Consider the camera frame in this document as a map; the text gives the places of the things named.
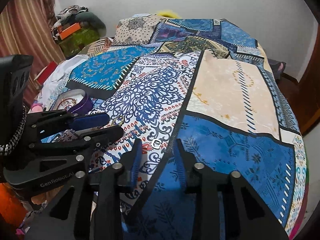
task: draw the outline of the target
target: yellow fluffy object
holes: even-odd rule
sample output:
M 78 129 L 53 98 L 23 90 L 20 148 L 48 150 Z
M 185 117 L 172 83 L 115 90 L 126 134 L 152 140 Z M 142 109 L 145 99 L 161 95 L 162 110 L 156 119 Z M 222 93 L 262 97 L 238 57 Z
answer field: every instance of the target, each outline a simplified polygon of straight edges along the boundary
M 173 12 L 171 10 L 160 11 L 157 14 L 160 15 L 160 16 L 167 17 L 167 18 L 172 18 L 172 19 L 181 18 L 178 14 L 176 14 L 175 12 Z

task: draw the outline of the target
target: black bracket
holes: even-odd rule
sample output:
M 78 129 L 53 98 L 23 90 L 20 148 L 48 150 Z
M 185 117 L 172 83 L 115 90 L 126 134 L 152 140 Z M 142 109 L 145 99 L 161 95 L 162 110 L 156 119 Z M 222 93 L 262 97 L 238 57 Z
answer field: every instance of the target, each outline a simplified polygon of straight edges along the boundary
M 226 240 L 288 240 L 270 208 L 239 171 L 224 174 L 198 163 L 192 153 L 184 150 L 180 139 L 173 153 L 182 188 L 186 194 L 197 194 L 192 239 L 220 239 L 221 192 Z
M 136 139 L 132 150 L 119 163 L 102 172 L 76 174 L 64 185 L 44 211 L 35 218 L 25 240 L 89 239 L 93 194 L 98 191 L 94 212 L 94 239 L 122 240 L 119 193 L 132 192 L 138 178 L 142 142 Z
M 124 133 L 120 126 L 93 129 L 69 142 L 41 143 L 41 139 L 73 127 L 85 130 L 109 121 L 105 113 L 84 117 L 65 110 L 28 114 L 17 147 L 4 158 L 5 180 L 21 199 L 28 201 L 62 186 L 78 171 L 87 173 L 93 150 L 119 140 Z

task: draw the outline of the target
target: white wall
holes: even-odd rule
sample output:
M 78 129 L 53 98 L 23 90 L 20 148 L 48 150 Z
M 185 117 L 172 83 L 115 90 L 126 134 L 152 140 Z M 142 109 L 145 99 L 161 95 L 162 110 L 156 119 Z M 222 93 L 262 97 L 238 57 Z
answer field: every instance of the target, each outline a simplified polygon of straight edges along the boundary
M 309 164 L 309 193 L 307 210 L 300 230 L 309 220 L 320 200 L 320 124 L 308 133 L 303 141 Z
M 58 0 L 60 7 L 86 6 L 114 36 L 120 19 L 171 9 L 183 18 L 226 18 L 256 38 L 269 58 L 287 63 L 300 78 L 311 56 L 313 17 L 303 0 Z

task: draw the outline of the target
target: pile of clothes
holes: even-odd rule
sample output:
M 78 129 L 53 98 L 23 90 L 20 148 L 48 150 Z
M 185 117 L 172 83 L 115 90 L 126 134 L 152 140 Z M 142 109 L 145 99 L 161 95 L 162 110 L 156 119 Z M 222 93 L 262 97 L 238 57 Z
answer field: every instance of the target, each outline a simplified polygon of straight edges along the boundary
M 51 28 L 51 34 L 56 43 L 62 40 L 60 33 L 75 23 L 79 23 L 81 28 L 92 26 L 97 30 L 105 31 L 106 29 L 105 24 L 92 12 L 88 12 L 87 7 L 72 5 L 63 9 L 56 17 L 58 20 Z

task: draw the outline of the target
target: white cloth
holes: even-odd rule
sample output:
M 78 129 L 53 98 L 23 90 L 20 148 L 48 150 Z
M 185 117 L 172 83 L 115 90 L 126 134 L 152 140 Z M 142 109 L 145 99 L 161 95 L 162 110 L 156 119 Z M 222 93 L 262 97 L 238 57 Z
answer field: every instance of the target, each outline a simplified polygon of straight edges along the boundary
M 57 86 L 62 82 L 66 74 L 69 74 L 73 69 L 81 63 L 89 59 L 88 55 L 76 55 L 73 58 L 62 62 L 53 73 L 44 82 L 43 88 L 38 95 L 38 103 L 42 104 L 42 108 L 46 107 L 48 110 L 47 102 L 50 95 L 54 92 Z

